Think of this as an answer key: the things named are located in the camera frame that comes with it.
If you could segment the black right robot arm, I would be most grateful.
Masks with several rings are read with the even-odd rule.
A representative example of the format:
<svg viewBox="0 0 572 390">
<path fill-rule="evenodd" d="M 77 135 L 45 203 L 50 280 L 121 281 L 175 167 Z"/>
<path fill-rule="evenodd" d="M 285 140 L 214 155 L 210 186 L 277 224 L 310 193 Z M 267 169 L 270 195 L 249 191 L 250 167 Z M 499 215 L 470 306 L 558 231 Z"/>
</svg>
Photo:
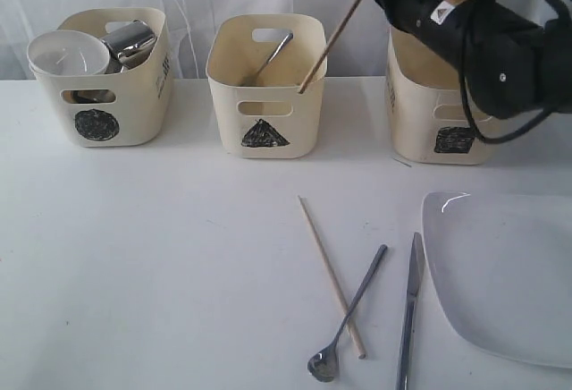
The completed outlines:
<svg viewBox="0 0 572 390">
<path fill-rule="evenodd" d="M 539 25 L 497 0 L 375 0 L 390 24 L 464 75 L 475 105 L 497 119 L 571 111 L 571 12 Z"/>
</svg>

